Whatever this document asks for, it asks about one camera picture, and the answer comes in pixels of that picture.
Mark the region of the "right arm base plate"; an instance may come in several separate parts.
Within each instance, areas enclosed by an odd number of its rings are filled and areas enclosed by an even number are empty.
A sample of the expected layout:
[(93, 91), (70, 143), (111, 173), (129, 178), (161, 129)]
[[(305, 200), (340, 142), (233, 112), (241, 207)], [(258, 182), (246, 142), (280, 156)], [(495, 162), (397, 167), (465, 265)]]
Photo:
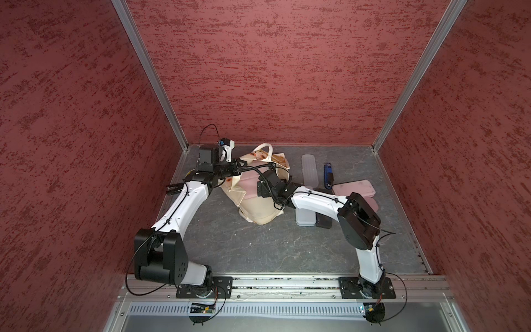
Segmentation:
[(396, 299), (391, 279), (385, 276), (375, 284), (359, 277), (339, 277), (338, 282), (344, 300)]

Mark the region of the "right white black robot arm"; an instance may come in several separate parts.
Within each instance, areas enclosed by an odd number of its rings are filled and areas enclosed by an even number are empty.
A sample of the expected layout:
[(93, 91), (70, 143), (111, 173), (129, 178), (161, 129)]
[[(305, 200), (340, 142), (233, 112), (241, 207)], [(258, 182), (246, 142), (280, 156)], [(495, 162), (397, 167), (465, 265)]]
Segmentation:
[(380, 263), (378, 241), (381, 220), (358, 193), (336, 196), (281, 180), (275, 171), (259, 173), (257, 195), (273, 200), (277, 208), (310, 210), (337, 221), (346, 241), (358, 257), (358, 288), (365, 298), (383, 296), (386, 272)]

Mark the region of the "white pencil case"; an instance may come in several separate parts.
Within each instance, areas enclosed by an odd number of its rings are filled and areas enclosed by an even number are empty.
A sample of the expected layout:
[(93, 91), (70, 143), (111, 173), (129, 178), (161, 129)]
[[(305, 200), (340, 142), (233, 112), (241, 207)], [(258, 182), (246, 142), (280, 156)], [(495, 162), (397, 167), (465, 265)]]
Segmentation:
[(314, 227), (317, 223), (316, 212), (297, 208), (295, 210), (295, 221), (300, 227)]

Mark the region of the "pink pencil case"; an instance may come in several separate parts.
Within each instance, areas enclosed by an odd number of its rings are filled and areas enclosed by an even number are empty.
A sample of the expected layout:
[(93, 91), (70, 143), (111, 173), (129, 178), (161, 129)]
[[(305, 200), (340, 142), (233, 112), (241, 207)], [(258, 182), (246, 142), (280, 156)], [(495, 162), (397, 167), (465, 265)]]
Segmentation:
[(376, 194), (375, 188), (368, 180), (335, 184), (332, 191), (337, 196), (349, 196), (351, 193), (355, 192), (364, 198), (371, 198)]
[(377, 212), (379, 210), (379, 206), (373, 197), (365, 197), (365, 201), (374, 212)]

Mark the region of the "black pencil case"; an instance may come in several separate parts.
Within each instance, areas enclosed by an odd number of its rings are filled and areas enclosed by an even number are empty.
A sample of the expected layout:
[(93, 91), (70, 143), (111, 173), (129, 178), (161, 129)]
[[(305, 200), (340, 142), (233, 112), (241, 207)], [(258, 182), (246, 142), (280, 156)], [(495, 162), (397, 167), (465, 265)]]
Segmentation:
[(316, 214), (315, 226), (318, 228), (331, 229), (334, 222), (335, 222), (334, 219), (324, 214), (319, 214), (319, 213)]

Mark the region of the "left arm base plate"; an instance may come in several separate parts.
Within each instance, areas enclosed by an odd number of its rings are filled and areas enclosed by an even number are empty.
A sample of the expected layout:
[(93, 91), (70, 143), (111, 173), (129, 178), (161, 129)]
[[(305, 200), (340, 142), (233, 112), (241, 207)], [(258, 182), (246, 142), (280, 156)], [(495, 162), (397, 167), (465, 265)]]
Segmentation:
[(231, 297), (233, 277), (214, 276), (205, 286), (180, 284), (176, 289), (177, 299), (225, 300)]

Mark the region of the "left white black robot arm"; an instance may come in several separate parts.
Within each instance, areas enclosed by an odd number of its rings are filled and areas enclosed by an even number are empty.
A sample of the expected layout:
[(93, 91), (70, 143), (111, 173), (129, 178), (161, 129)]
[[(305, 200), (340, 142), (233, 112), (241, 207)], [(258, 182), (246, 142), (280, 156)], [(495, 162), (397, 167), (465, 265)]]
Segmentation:
[(197, 210), (213, 189), (247, 163), (232, 158), (235, 142), (222, 138), (216, 145), (202, 145), (199, 160), (183, 182), (171, 186), (180, 193), (169, 210), (151, 227), (140, 229), (134, 238), (134, 256), (129, 264), (137, 280), (163, 286), (182, 286), (198, 298), (216, 297), (212, 268), (189, 260), (183, 242)]

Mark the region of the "printed canvas tote bag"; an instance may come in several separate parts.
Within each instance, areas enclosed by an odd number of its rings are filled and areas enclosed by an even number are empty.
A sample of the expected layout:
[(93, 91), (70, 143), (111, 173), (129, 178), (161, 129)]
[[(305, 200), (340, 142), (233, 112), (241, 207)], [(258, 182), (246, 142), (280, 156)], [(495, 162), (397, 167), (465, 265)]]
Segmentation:
[[(260, 172), (268, 170), (267, 164), (273, 163), (275, 171), (281, 180), (289, 179), (289, 162), (283, 153), (275, 154), (269, 143), (258, 145), (248, 154), (239, 158), (252, 167), (257, 167)], [(271, 197), (258, 195), (257, 187), (260, 180), (259, 174), (254, 170), (242, 172), (241, 175), (228, 178), (221, 186), (222, 191), (239, 209), (239, 214), (246, 221), (264, 225), (281, 215), (280, 205)]]

